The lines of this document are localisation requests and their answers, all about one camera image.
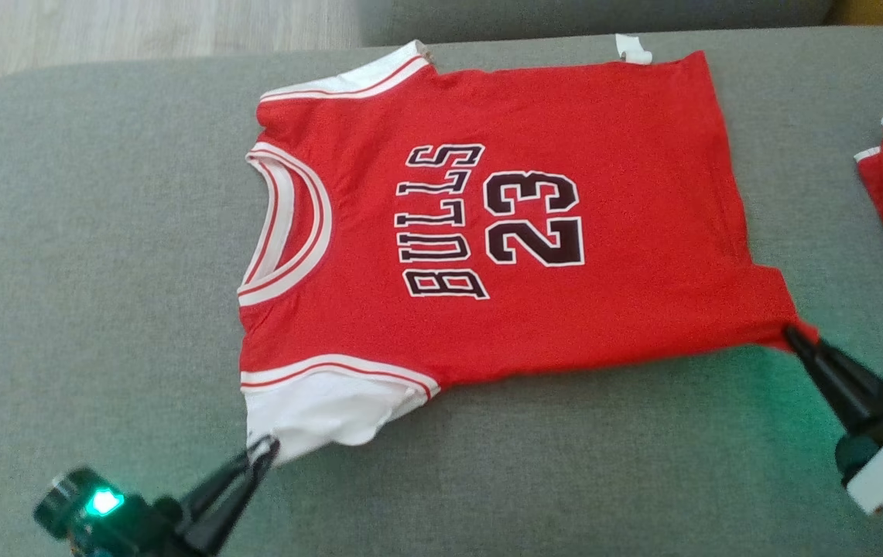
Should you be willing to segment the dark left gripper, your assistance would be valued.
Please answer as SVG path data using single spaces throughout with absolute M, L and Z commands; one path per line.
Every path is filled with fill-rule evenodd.
M 279 447 L 277 439 L 257 439 L 189 493 L 153 504 L 94 469 L 72 469 L 52 480 L 33 518 L 49 536 L 67 542 L 73 557 L 216 557 Z M 178 533 L 184 522 L 193 549 Z

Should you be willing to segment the red Bulls 23 jersey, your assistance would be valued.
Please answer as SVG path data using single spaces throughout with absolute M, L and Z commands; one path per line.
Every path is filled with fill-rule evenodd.
M 413 41 L 256 116 L 239 369 L 275 464 L 460 385 L 815 333 L 753 261 L 702 52 L 441 73 Z

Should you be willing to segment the large grey sofa seat cushion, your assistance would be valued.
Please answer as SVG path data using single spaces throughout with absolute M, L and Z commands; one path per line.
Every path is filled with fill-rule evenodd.
M 753 257 L 883 376 L 883 226 L 853 165 L 881 134 L 883 27 L 642 43 L 707 55 Z M 0 79 L 0 557 L 67 557 L 32 511 L 74 466 L 154 498 L 242 449 L 258 96 L 384 53 Z M 451 389 L 272 471 L 222 557 L 883 557 L 838 436 L 794 357 L 756 347 Z

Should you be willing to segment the small grey sofa seat cushion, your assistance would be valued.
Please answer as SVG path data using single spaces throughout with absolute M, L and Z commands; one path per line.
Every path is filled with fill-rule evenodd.
M 836 0 L 355 0 L 366 46 L 822 25 Z

